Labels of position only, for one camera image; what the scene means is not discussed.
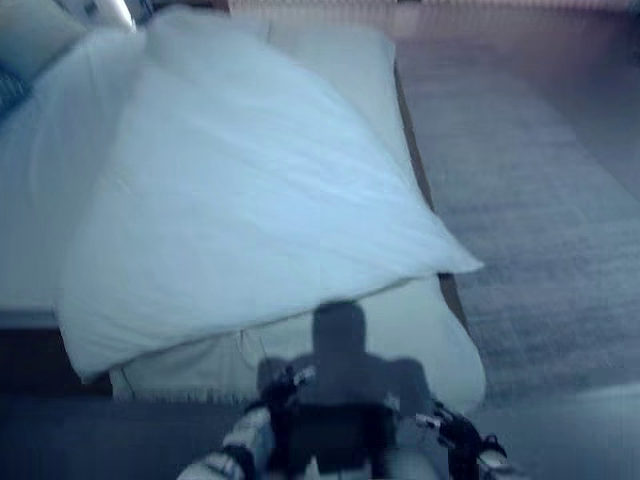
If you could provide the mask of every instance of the gray carpet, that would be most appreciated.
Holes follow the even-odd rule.
[[[458,285],[489,402],[640,380],[640,204],[492,51],[398,66],[436,210],[487,265]]]

